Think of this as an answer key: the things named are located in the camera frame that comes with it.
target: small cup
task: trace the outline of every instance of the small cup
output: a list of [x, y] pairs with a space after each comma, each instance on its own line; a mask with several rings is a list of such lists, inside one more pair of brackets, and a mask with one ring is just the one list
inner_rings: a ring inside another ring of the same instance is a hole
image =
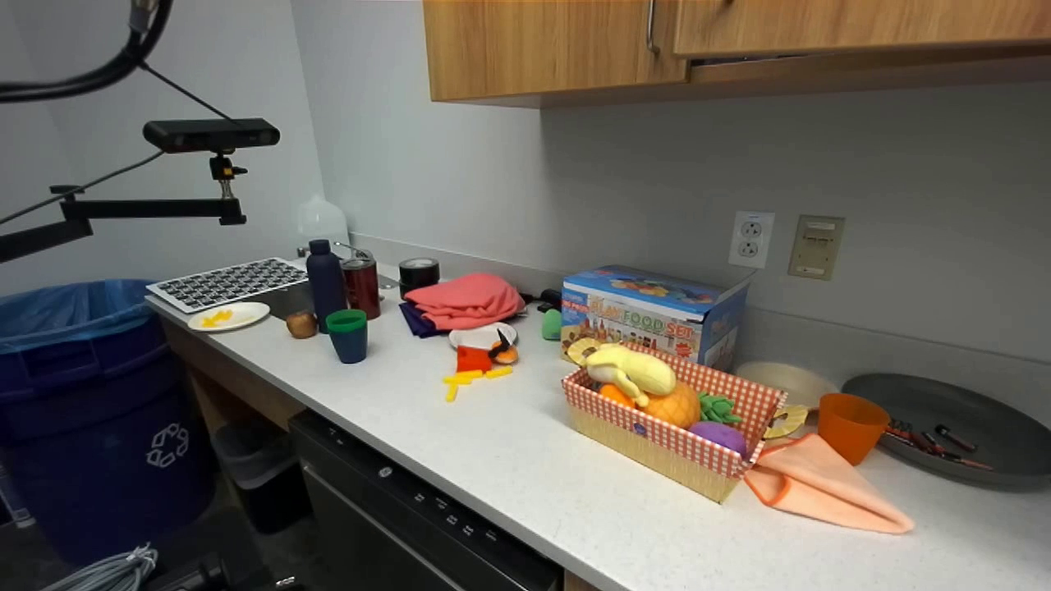
[[338, 362], [357, 364], [367, 355], [367, 315], [364, 309], [338, 309], [324, 315], [324, 328]]
[[836, 448], [846, 462], [861, 462], [878, 438], [886, 432], [890, 412], [855, 393], [823, 393], [818, 412], [818, 432]]

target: bottle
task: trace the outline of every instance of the bottle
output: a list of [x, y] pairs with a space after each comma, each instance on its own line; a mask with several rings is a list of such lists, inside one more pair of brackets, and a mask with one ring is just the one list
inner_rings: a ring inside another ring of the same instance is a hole
[[316, 298], [320, 328], [324, 331], [324, 315], [347, 306], [341, 262], [333, 252], [328, 238], [308, 238], [306, 277], [308, 295]]
[[380, 315], [380, 284], [379, 284], [379, 273], [374, 273], [374, 256], [357, 248], [346, 264], [346, 288], [347, 288], [347, 300], [354, 309], [362, 309], [367, 318]]
[[308, 195], [301, 207], [300, 207], [300, 247], [308, 247], [308, 238], [328, 238], [328, 248], [338, 256], [338, 260], [350, 260], [354, 256], [354, 238], [350, 238], [350, 227], [347, 227], [347, 215], [333, 202], [324, 199], [323, 194]]

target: black cable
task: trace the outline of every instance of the black cable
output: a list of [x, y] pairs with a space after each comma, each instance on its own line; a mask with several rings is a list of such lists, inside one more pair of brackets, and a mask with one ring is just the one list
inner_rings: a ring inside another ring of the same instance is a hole
[[0, 227], [10, 224], [10, 219], [19, 219], [19, 215], [27, 215], [27, 214], [34, 214], [34, 210], [41, 210], [41, 207], [48, 207], [48, 202], [57, 202], [57, 199], [65, 199], [65, 195], [45, 195], [45, 199], [41, 199], [41, 202], [30, 202], [27, 210], [6, 214], [6, 215], [0, 215]]
[[152, 14], [152, 4], [131, 0], [131, 32], [129, 43], [115, 57], [106, 65], [72, 76], [72, 77], [57, 77], [57, 83], [3, 83], [0, 86], [0, 101], [43, 101], [43, 98], [65, 98], [65, 96], [87, 96], [106, 86], [115, 86], [119, 77], [131, 76], [140, 57], [157, 44], [168, 14], [174, 0], [157, 0], [157, 14], [148, 19], [140, 32], [145, 14]]
[[80, 191], [90, 191], [90, 187], [106, 182], [106, 179], [113, 179], [113, 177], [122, 177], [122, 172], [129, 172], [129, 170], [135, 170], [135, 167], [145, 167], [145, 164], [157, 160], [162, 154], [164, 154], [164, 152], [154, 152], [154, 154], [148, 154], [148, 156], [140, 156], [140, 160], [131, 160], [129, 167], [107, 170], [107, 172], [95, 177], [95, 179], [87, 179], [87, 182], [80, 182]]
[[179, 89], [180, 96], [186, 96], [192, 101], [204, 106], [206, 111], [234, 121], [228, 111], [221, 111], [216, 106], [204, 101], [201, 96], [186, 90], [185, 86], [179, 86], [174, 77], [162, 76], [157, 70], [152, 70], [145, 57], [137, 62], [137, 70], [152, 72], [154, 77], [162, 77], [164, 86]]

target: wooden cabinet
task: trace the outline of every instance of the wooden cabinet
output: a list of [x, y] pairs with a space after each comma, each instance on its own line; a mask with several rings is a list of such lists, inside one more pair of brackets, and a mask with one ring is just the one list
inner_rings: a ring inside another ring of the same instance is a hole
[[170, 351], [186, 364], [192, 391], [204, 412], [206, 432], [221, 432], [240, 418], [267, 418], [270, 424], [288, 430], [288, 421], [301, 412], [301, 403], [287, 391], [274, 387], [240, 362], [221, 355], [201, 334], [179, 320], [164, 320]]
[[682, 83], [677, 0], [424, 0], [430, 96], [499, 98]]
[[1047, 43], [1051, 0], [681, 0], [677, 55]]
[[1051, 55], [1051, 0], [424, 0], [424, 19], [437, 101], [833, 89], [857, 62], [996, 77], [1017, 44], [1047, 76]]

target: lid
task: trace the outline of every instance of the lid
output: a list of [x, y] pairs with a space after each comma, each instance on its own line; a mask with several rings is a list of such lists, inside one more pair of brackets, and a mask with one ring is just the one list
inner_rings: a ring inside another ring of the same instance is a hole
[[568, 275], [564, 284], [574, 292], [596, 292], [596, 295], [613, 295], [613, 298], [674, 309], [674, 312], [697, 315], [697, 318], [712, 312], [735, 288], [745, 288], [745, 284], [728, 284], [728, 288], [702, 284], [702, 283], [660, 275], [660, 273], [642, 273], [642, 268], [627, 268], [627, 264], [585, 268], [585, 273]]
[[347, 268], [374, 264], [374, 256], [367, 248], [357, 248], [346, 264]]
[[338, 312], [324, 315], [324, 328], [333, 334], [362, 331], [364, 323], [367, 323], [367, 315], [362, 309], [338, 309]]
[[311, 256], [333, 252], [333, 248], [328, 248], [328, 238], [308, 238], [308, 252], [311, 252]]

